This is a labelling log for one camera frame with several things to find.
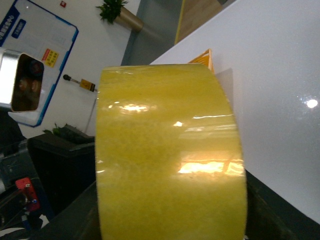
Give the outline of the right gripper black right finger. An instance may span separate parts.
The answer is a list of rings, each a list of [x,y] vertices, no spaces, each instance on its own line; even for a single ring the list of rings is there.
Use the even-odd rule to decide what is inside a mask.
[[[318,240],[320,224],[246,171],[246,240]]]

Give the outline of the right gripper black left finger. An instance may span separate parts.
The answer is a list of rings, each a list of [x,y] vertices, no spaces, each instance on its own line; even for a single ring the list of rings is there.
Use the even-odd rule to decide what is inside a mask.
[[[99,240],[101,238],[96,183],[92,183],[66,209],[31,240]]]

